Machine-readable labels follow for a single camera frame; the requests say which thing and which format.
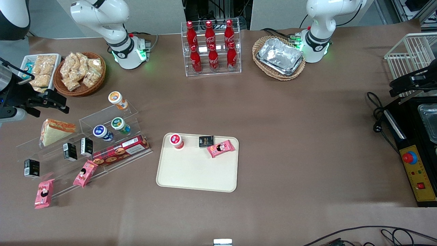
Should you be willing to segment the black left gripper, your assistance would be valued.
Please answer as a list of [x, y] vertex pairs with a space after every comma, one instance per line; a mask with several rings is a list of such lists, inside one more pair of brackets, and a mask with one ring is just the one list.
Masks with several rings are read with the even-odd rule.
[[409, 76], [401, 76], [390, 82], [389, 94], [392, 98], [403, 93], [422, 90], [424, 92], [437, 89], [437, 69], [427, 67], [412, 72]]

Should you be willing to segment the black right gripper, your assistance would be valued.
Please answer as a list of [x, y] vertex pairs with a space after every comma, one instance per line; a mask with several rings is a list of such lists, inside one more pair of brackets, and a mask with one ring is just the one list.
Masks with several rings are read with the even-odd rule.
[[23, 109], [24, 113], [39, 118], [41, 112], [36, 107], [53, 108], [64, 114], [70, 112], [66, 97], [51, 89], [43, 93], [36, 92], [28, 83], [19, 84], [21, 81], [21, 78], [14, 73], [1, 74], [0, 117], [14, 117], [19, 109]]

